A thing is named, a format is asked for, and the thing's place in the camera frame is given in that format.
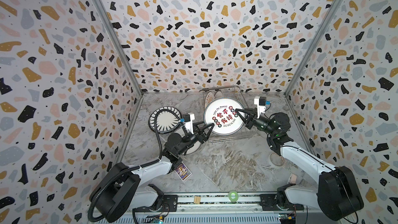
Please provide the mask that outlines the white plate red characters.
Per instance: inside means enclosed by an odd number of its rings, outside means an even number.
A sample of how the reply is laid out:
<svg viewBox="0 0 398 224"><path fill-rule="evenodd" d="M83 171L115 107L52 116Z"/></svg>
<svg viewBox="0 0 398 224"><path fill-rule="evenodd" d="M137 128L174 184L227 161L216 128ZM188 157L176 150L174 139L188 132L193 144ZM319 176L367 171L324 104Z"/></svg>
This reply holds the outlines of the white plate red characters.
<svg viewBox="0 0 398 224"><path fill-rule="evenodd" d="M182 155L186 156L198 151L202 143L198 140L195 141L189 140L185 142L184 145L187 147L187 149L182 153Z"/></svg>

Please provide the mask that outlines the white plate black stripes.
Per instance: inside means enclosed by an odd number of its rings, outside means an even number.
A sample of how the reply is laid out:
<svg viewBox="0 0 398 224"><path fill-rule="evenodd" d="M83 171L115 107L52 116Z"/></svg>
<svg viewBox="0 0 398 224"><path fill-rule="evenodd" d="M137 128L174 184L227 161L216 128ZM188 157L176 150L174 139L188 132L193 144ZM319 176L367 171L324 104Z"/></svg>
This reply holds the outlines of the white plate black stripes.
<svg viewBox="0 0 398 224"><path fill-rule="evenodd" d="M165 106L155 110L149 117L148 125L150 129L155 131L155 116L156 114L163 109L168 109L171 112L163 111L158 115L157 118L157 129L159 134L167 134L175 131L179 127L179 120L181 119L181 112L172 106Z"/></svg>

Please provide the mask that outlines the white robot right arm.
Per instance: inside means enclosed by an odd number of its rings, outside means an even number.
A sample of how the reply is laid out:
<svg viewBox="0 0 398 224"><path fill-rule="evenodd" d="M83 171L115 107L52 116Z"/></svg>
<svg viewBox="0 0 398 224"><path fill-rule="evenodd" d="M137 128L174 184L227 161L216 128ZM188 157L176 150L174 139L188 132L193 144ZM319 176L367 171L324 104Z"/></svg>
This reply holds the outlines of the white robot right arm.
<svg viewBox="0 0 398 224"><path fill-rule="evenodd" d="M320 209L329 219L339 221L364 208L352 170L321 160L290 138L287 132L291 125L287 114L275 113L268 118L255 108L236 109L235 112L246 128L255 127L267 134L267 144L273 152L294 163L317 184L317 188L292 183L279 187L276 204L280 209L300 204Z"/></svg>

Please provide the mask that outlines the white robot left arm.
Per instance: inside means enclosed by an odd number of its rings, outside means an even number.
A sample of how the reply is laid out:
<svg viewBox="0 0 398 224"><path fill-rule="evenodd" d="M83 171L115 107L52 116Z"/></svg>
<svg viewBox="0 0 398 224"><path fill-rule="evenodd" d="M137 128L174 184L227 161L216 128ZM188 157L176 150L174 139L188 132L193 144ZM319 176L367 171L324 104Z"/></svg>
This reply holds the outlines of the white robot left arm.
<svg viewBox="0 0 398 224"><path fill-rule="evenodd" d="M151 181L174 172L182 163L181 155L208 141L214 127L202 121L194 123L192 131L182 127L183 135L169 135L160 158L140 166L115 164L90 195L88 220L113 223L129 209L160 208L164 193Z"/></svg>

